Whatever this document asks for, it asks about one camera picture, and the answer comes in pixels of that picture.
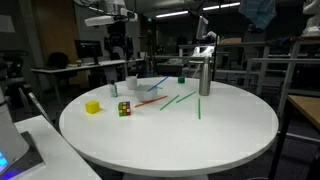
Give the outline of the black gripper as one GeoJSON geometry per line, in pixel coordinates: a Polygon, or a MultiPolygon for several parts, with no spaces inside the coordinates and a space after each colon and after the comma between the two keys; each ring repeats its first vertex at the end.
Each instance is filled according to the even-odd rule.
{"type": "Polygon", "coordinates": [[[123,22],[116,22],[107,26],[108,37],[104,38],[104,48],[111,50],[118,46],[123,49],[133,49],[133,41],[130,36],[126,35],[126,27],[123,22]]]}

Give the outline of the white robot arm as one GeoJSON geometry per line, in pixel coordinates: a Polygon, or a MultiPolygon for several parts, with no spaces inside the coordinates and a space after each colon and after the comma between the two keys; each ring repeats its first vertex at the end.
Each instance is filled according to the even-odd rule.
{"type": "Polygon", "coordinates": [[[95,16],[84,20],[87,27],[106,26],[109,42],[112,46],[125,47],[127,36],[125,24],[136,22],[136,9],[129,10],[125,0],[72,0],[80,7],[95,13],[95,16]]]}

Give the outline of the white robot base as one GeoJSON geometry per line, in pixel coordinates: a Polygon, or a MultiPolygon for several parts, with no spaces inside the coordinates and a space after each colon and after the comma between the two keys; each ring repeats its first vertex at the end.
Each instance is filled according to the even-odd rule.
{"type": "Polygon", "coordinates": [[[20,133],[12,121],[0,88],[0,180],[10,180],[44,164],[28,131],[20,133]]]}

